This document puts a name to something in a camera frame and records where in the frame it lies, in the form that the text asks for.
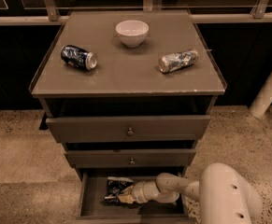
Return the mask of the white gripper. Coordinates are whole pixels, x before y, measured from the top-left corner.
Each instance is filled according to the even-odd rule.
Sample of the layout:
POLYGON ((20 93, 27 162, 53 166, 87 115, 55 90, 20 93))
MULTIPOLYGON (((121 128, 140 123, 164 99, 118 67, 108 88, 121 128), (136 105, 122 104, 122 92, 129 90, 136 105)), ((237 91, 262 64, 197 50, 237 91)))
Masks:
POLYGON ((141 181, 124 189, 122 194, 118 196, 118 199, 121 203, 128 204, 134 202, 147 203, 149 201, 155 201, 159 195, 160 191, 154 181, 141 181))

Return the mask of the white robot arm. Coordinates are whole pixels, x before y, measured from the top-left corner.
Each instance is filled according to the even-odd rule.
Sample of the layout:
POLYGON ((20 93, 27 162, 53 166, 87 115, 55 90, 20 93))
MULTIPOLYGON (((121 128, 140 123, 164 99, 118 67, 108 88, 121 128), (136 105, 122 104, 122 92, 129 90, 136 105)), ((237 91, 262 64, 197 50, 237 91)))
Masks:
POLYGON ((122 203, 172 203, 186 196, 200 203, 201 224, 251 224, 263 210, 258 191, 235 169, 210 164, 198 181, 161 173, 154 181, 142 181, 118 195, 122 203))

